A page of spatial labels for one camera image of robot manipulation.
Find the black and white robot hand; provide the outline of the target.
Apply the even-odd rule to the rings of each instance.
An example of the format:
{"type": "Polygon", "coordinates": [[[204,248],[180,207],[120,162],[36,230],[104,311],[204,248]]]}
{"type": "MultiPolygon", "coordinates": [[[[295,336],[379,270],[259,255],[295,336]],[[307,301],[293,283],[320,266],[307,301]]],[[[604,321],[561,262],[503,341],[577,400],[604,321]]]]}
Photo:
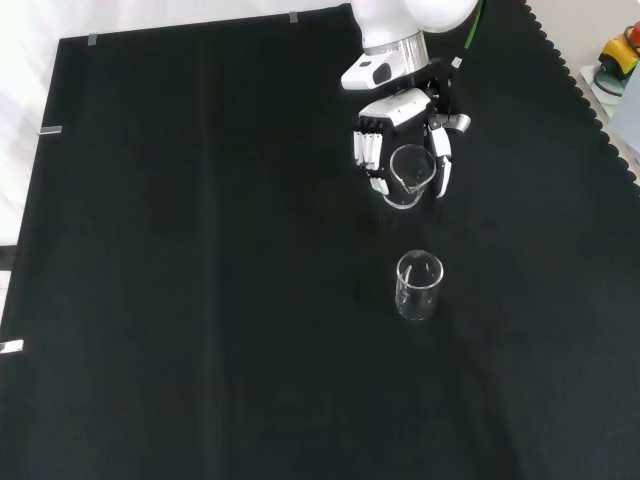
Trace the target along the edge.
{"type": "Polygon", "coordinates": [[[461,64],[459,56],[431,61],[398,91],[365,106],[354,122],[354,166],[397,210],[413,208],[427,190],[437,198],[447,191],[450,135],[471,125],[452,92],[461,64]]]}

